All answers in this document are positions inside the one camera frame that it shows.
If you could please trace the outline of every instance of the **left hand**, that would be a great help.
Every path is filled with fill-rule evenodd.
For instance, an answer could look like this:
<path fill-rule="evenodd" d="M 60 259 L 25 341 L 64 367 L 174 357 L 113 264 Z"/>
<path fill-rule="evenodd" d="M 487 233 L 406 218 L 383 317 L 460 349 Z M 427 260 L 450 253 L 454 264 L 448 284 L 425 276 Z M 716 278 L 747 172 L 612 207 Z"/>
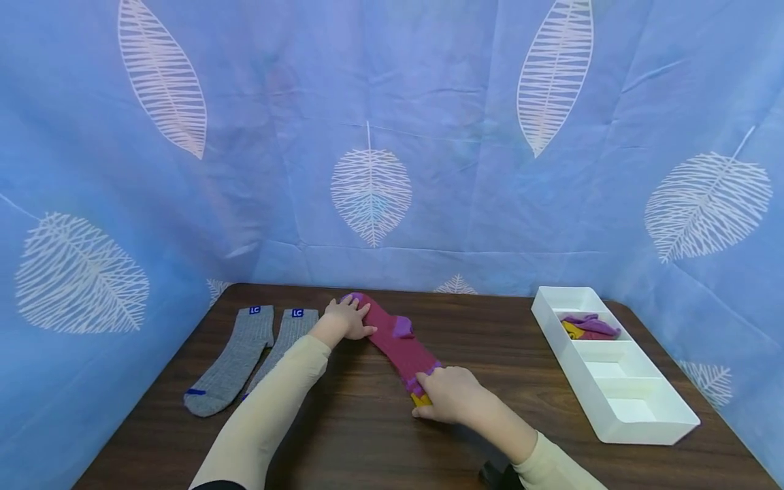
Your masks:
<path fill-rule="evenodd" d="M 351 295 L 343 298 L 343 301 L 340 303 L 333 299 L 327 305 L 322 318 L 335 322 L 342 328 L 345 332 L 343 338 L 350 340 L 364 339 L 376 333 L 377 328 L 362 324 L 362 318 L 370 311 L 370 303 L 364 305 L 359 310 L 357 309 L 358 306 L 359 299 L 355 299 Z"/>

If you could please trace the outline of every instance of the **black object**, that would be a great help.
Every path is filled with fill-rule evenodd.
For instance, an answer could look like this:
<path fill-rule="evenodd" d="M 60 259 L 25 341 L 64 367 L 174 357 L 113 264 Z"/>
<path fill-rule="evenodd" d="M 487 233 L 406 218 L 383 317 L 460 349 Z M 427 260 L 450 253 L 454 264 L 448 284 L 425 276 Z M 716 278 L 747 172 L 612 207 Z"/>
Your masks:
<path fill-rule="evenodd" d="M 501 473 L 488 461 L 479 470 L 479 480 L 488 490 L 525 490 L 511 464 L 506 465 L 506 469 Z"/>
<path fill-rule="evenodd" d="M 194 490 L 245 490 L 245 487 L 233 481 L 210 481 L 194 488 Z"/>

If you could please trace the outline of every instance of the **white leaf print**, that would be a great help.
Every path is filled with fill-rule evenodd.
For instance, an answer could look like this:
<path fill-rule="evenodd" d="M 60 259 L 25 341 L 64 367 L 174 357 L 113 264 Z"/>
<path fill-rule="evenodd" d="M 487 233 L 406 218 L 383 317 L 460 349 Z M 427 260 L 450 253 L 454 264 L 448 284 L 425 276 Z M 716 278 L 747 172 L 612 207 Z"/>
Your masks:
<path fill-rule="evenodd" d="M 212 308 L 212 305 L 214 305 L 218 298 L 220 298 L 220 295 L 223 294 L 223 291 L 226 291 L 226 288 L 231 285 L 233 285 L 233 282 L 207 279 L 207 286 L 209 287 L 209 307 Z"/>
<path fill-rule="evenodd" d="M 572 112 L 592 53 L 590 0 L 556 0 L 528 49 L 517 86 L 517 119 L 534 158 Z"/>
<path fill-rule="evenodd" d="M 773 196 L 765 169 L 715 152 L 681 163 L 645 208 L 645 228 L 662 263 L 719 252 L 757 228 Z"/>
<path fill-rule="evenodd" d="M 121 0 L 120 51 L 133 91 L 169 141 L 201 160 L 207 110 L 191 61 L 141 0 Z"/>
<path fill-rule="evenodd" d="M 332 175 L 332 202 L 340 217 L 372 247 L 403 219 L 411 205 L 411 184 L 405 167 L 388 150 L 346 153 Z"/>
<path fill-rule="evenodd" d="M 453 294 L 477 294 L 476 290 L 468 285 L 463 276 L 457 274 L 444 284 L 438 286 L 434 292 L 450 292 Z"/>
<path fill-rule="evenodd" d="M 686 361 L 678 361 L 678 365 L 714 408 L 729 404 L 732 399 L 730 368 Z"/>
<path fill-rule="evenodd" d="M 140 329 L 147 276 L 87 220 L 47 213 L 30 230 L 22 258 L 16 298 L 32 325 L 65 333 Z"/>

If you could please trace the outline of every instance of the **fabric backdrop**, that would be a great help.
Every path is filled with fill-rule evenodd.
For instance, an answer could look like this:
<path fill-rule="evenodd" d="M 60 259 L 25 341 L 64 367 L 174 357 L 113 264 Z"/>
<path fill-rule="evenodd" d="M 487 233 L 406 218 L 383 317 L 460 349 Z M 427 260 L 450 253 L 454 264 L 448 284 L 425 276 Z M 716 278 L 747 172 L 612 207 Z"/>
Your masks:
<path fill-rule="evenodd" d="M 784 3 L 0 16 L 0 481 L 77 480 L 231 282 L 629 305 L 784 483 Z"/>

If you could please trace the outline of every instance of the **white organizer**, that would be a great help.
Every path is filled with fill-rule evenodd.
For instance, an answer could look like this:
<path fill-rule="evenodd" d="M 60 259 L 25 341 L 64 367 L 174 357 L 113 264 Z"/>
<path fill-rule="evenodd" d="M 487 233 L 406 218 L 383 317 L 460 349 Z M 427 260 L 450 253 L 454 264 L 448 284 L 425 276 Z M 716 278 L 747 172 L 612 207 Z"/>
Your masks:
<path fill-rule="evenodd" d="M 599 440 L 674 445 L 699 418 L 591 288 L 541 287 L 531 308 Z M 570 314 L 596 313 L 617 340 L 572 340 Z"/>

